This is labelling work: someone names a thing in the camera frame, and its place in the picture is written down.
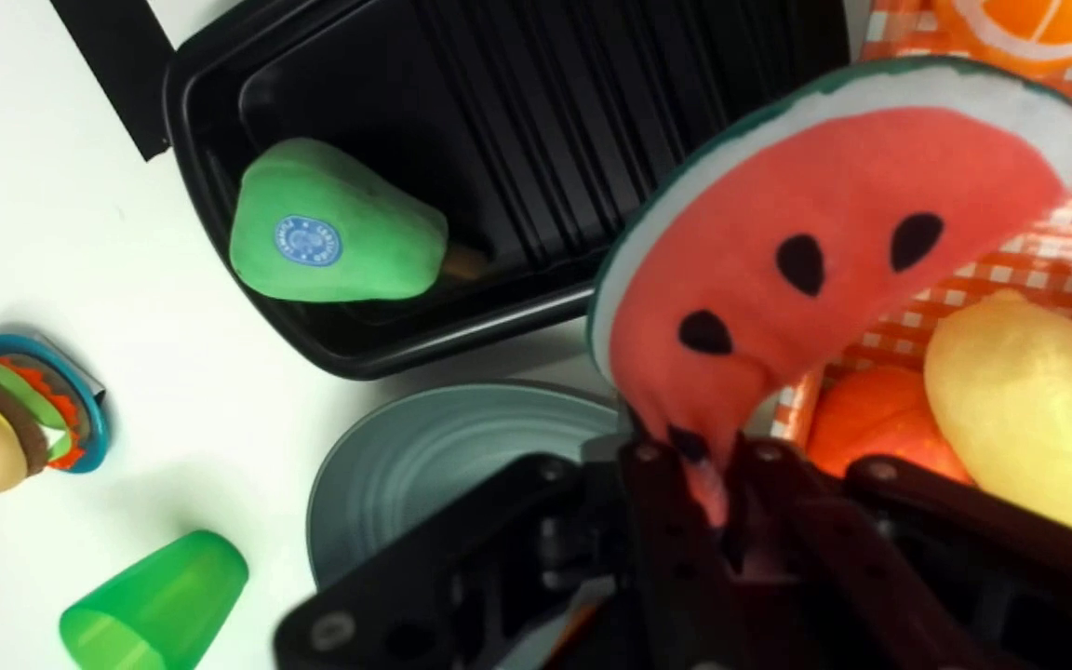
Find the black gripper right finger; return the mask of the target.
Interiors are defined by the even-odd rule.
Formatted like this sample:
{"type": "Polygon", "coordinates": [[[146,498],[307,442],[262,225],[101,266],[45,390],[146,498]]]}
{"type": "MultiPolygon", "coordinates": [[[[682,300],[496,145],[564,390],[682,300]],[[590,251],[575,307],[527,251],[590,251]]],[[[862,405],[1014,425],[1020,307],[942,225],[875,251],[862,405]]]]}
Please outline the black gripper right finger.
{"type": "Polygon", "coordinates": [[[828,482],[790,442],[744,440],[735,480],[761,503],[798,549],[873,636],[895,670],[987,670],[978,647],[875,519],[828,482]]]}

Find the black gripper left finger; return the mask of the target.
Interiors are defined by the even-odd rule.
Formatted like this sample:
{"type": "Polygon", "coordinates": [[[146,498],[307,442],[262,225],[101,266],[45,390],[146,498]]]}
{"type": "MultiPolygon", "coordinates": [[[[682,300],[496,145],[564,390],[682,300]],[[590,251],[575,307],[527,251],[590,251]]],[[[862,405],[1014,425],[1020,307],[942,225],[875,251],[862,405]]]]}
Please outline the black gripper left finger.
{"type": "Polygon", "coordinates": [[[682,457],[630,440],[618,449],[618,487],[651,670],[752,670],[730,562],[689,495],[682,457]]]}

